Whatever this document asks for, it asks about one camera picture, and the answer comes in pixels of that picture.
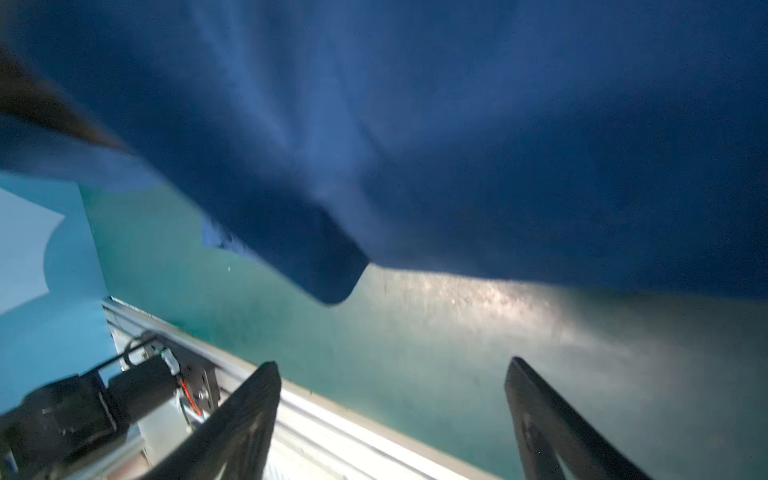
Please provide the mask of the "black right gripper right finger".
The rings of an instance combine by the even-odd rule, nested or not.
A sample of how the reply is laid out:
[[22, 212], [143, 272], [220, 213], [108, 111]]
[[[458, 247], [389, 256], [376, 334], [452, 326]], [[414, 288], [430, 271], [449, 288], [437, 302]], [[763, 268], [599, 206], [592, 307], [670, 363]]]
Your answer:
[[514, 357], [504, 389], [527, 479], [646, 479], [524, 359]]

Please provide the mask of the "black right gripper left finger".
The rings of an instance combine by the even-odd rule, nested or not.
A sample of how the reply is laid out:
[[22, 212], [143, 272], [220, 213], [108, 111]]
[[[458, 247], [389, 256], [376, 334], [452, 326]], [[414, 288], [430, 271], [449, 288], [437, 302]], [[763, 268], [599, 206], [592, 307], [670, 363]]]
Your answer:
[[282, 381], [275, 362], [250, 375], [202, 426], [146, 479], [261, 479], [274, 432]]

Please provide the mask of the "blue jacket with black lining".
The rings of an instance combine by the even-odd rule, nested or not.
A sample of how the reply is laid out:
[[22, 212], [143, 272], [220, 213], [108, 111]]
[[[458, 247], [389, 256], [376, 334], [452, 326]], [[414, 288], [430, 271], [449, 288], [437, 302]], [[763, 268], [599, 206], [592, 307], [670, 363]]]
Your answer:
[[5, 1], [1, 43], [316, 299], [370, 264], [767, 294], [763, 1]]

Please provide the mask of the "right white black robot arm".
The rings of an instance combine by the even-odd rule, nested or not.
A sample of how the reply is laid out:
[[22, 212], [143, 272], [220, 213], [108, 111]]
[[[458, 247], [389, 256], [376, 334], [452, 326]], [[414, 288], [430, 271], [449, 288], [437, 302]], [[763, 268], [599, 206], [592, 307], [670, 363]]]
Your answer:
[[[62, 479], [121, 444], [130, 426], [181, 387], [154, 356], [103, 383], [75, 375], [29, 393], [1, 417], [1, 476]], [[149, 479], [260, 479], [282, 387], [266, 362], [202, 426], [149, 473]], [[520, 357], [505, 392], [528, 479], [644, 479], [646, 473], [593, 428]]]

